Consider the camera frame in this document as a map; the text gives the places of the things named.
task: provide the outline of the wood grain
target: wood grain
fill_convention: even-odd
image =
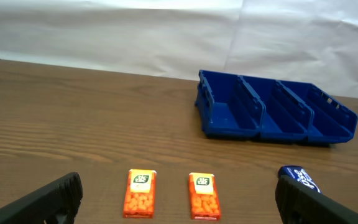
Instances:
[[[329,147],[205,138],[194,81],[0,60],[0,207],[79,172],[82,223],[194,223],[187,177],[214,173],[221,223],[281,223],[276,172],[304,166],[358,212],[355,138]],[[338,97],[358,114],[358,99]],[[127,171],[157,171],[153,220],[122,218]]]

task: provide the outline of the blue bin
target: blue bin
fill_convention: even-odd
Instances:
[[[313,110],[280,81],[242,76],[260,96],[266,111],[260,129],[261,139],[302,141],[306,139]]]
[[[260,131],[265,106],[240,76],[200,70],[196,106],[207,136],[250,138]]]
[[[296,93],[314,111],[308,130],[309,142],[348,142],[354,137],[357,115],[311,83],[282,83]]]

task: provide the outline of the white sheet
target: white sheet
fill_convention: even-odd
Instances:
[[[218,70],[358,97],[358,2],[0,0],[0,58],[190,80]]]

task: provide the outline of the orange tic tac container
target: orange tic tac container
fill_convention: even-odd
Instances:
[[[189,174],[191,218],[197,220],[219,220],[221,207],[213,174]]]
[[[156,175],[154,170],[129,171],[124,218],[153,218]]]

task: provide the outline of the tic tac logo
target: tic tac logo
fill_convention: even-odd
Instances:
[[[196,181],[197,185],[209,185],[209,178],[208,177],[198,177]]]
[[[303,185],[305,185],[313,190],[317,190],[317,192],[321,193],[320,189],[311,180],[311,177],[306,173],[306,171],[304,169],[302,169],[301,171],[294,169],[293,171],[298,175],[298,178],[296,181],[301,182]]]
[[[147,183],[147,181],[149,181],[149,175],[137,175],[134,178],[134,183],[138,183],[138,184],[144,184]]]

